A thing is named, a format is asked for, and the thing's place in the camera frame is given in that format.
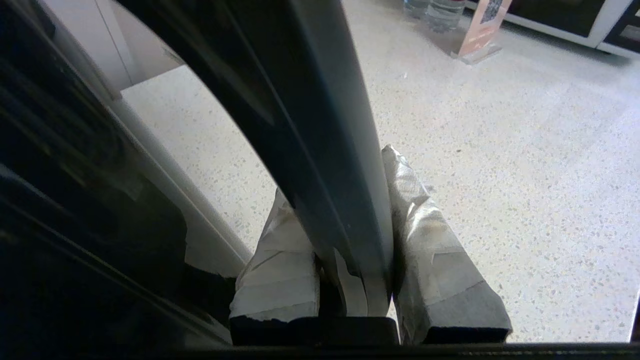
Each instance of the plastic bottle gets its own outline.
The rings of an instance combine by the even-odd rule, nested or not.
[[[465,3],[465,0],[431,0],[422,19],[435,33],[453,31],[458,27]]]
[[[404,0],[404,14],[421,19],[431,0]]]

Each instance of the display sign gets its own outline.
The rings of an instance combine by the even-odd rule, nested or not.
[[[458,56],[466,56],[487,46],[504,20],[511,0],[480,0]]]

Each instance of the terrazzo floor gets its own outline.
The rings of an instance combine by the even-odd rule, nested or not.
[[[640,284],[640,63],[515,26],[453,60],[401,1],[344,2],[380,144],[410,161],[513,322],[627,341]],[[187,67],[123,92],[251,250],[275,184]],[[187,257],[208,256],[189,252]]]

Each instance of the speckled floor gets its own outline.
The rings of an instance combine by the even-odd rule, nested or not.
[[[381,145],[436,188],[504,299],[509,341],[627,341],[640,284],[640,63],[507,26],[504,49],[471,67],[421,35],[400,1],[344,7]],[[215,98],[186,67],[124,98],[254,249],[275,185]]]

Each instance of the paper wrapping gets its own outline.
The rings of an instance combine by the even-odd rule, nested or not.
[[[502,299],[484,281],[404,156],[388,145],[382,158],[392,208],[394,302],[403,344],[423,343],[434,329],[460,329],[453,336],[448,332],[449,338],[466,336],[462,329],[473,329],[474,336],[482,331],[495,335],[497,330],[504,341],[511,322]]]
[[[236,280],[230,318],[290,322],[317,316],[319,287],[311,243],[278,189],[255,254]]]

